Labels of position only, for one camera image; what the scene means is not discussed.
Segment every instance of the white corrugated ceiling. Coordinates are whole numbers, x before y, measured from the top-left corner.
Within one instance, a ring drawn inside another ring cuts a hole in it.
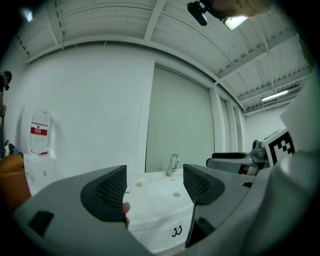
[[[262,96],[304,84],[310,71],[295,29],[280,10],[231,31],[209,14],[208,25],[199,25],[187,11],[190,1],[49,0],[17,39],[27,62],[84,42],[154,47],[204,71],[248,112],[261,107]]]

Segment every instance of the white box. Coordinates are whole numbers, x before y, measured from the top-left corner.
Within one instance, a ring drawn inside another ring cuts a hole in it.
[[[57,180],[55,160],[48,155],[25,154],[25,176],[32,196]]]
[[[273,167],[286,156],[295,153],[294,143],[287,128],[277,130],[265,137],[262,142],[265,146],[270,167]]]

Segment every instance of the floor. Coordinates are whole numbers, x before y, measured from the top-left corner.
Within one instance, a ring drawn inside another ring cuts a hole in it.
[[[172,255],[176,255],[178,253],[181,253],[185,249],[186,249],[185,248],[185,243],[183,243],[183,244],[180,244],[180,245],[178,245],[176,247],[173,247],[173,248],[171,248],[169,250],[165,250],[165,251],[156,253],[155,255],[157,255],[157,256],[172,256]]]

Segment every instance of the fluorescent light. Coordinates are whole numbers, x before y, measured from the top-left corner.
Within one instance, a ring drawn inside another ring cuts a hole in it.
[[[27,19],[27,21],[28,22],[30,22],[30,21],[32,21],[32,11],[29,11],[28,13],[27,13],[27,15],[26,15],[26,19]]]
[[[246,16],[239,16],[239,17],[230,17],[223,21],[223,23],[230,29],[234,30],[238,27],[241,23],[243,23],[248,17]]]
[[[262,98],[261,100],[262,100],[263,102],[265,102],[265,101],[271,100],[271,99],[273,99],[273,98],[276,98],[276,97],[278,97],[278,96],[281,96],[281,95],[284,95],[284,94],[287,94],[287,93],[288,93],[288,91],[285,90],[285,91],[276,93],[276,94],[274,94],[274,95],[271,95],[271,96]]]

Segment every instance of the chrome faucet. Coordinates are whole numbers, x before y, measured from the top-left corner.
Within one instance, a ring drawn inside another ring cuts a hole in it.
[[[176,162],[175,162],[175,166],[174,168],[172,167],[172,158],[173,157],[176,157]],[[166,173],[166,175],[168,177],[171,177],[173,173],[175,173],[177,171],[177,165],[178,163],[180,162],[179,160],[179,156],[177,154],[172,154],[172,156],[170,157],[170,164],[169,164],[169,167],[168,167],[168,171]]]

